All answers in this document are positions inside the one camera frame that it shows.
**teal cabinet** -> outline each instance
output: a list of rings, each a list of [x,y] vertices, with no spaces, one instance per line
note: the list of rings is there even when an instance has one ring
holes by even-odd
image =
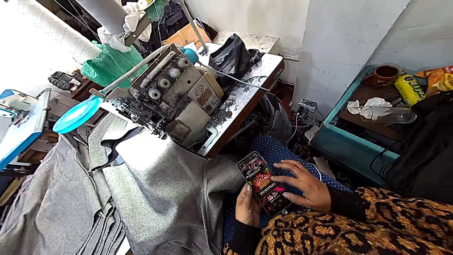
[[[384,148],[357,137],[335,126],[338,113],[346,106],[349,98],[360,85],[362,79],[373,72],[375,66],[366,66],[355,78],[343,97],[324,120],[321,129],[312,142],[323,157],[343,167],[347,172],[358,174],[378,186],[383,180],[370,169],[370,163]],[[398,154],[386,151],[375,160],[373,170],[379,172],[382,166],[392,162]]]

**blue polka dot pants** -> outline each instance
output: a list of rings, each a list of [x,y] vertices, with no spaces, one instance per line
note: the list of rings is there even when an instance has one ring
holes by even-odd
[[[268,135],[263,135],[255,138],[251,145],[250,145],[250,152],[257,151],[269,165],[269,168],[275,175],[278,176],[290,176],[295,177],[290,171],[275,168],[274,163],[280,162],[283,159],[292,159],[299,161],[302,165],[310,171],[316,178],[319,179],[319,172],[315,168],[314,165],[306,163],[299,157],[297,157],[294,153],[288,150],[279,140],[276,140]],[[329,176],[321,173],[322,175],[322,182],[325,184],[337,188],[339,190],[350,191],[348,188],[337,182],[336,180],[330,178]],[[287,185],[283,183],[286,191],[294,193],[296,195],[303,195],[303,192],[300,191],[298,188],[293,186]],[[236,198],[238,193],[235,194],[227,194],[224,199],[224,244],[226,244],[233,235],[233,226],[234,226],[234,219],[235,219],[235,210],[236,210]],[[287,211],[300,211],[305,209],[303,206],[299,206],[296,204],[292,204],[287,208]],[[260,217],[260,227],[263,228],[269,222],[270,217],[265,212],[261,213]]]

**green plastic bag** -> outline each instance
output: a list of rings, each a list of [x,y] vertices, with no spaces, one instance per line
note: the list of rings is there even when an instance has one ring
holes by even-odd
[[[148,19],[158,21],[164,16],[164,8],[169,4],[170,0],[154,0],[153,4],[146,9]]]
[[[81,73],[83,76],[103,87],[114,82],[143,60],[135,47],[130,47],[131,50],[129,52],[122,53],[119,50],[113,49],[108,44],[98,44],[95,41],[93,43],[101,49],[101,53],[94,59],[85,61],[82,65]],[[147,65],[143,66],[132,77],[140,76],[146,68]],[[126,79],[119,85],[122,88],[129,88],[130,86],[129,79]]]

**cardboard box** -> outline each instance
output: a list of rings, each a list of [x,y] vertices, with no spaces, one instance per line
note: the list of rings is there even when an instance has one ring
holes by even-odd
[[[209,39],[209,36],[207,33],[204,31],[202,27],[200,27],[197,22],[194,20],[195,25],[198,28],[198,31],[200,32],[201,38],[203,38],[203,41],[205,43],[210,43],[211,39]],[[178,32],[176,32],[174,35],[170,36],[167,40],[162,42],[164,45],[165,44],[179,44],[181,46],[188,45],[189,43],[195,43],[195,46],[197,49],[199,49],[202,45],[200,40],[198,40],[197,34],[193,30],[192,26],[190,24],[187,24],[185,27],[181,28]]]

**leopard print sweater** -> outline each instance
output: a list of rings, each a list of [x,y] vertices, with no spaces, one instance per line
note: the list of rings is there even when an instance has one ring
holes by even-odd
[[[453,206],[378,188],[360,188],[356,194],[360,203],[351,215],[333,209],[273,218],[261,230],[255,254],[453,254]],[[332,203],[341,206],[341,201]],[[239,254],[235,247],[240,245],[227,244],[224,253]]]

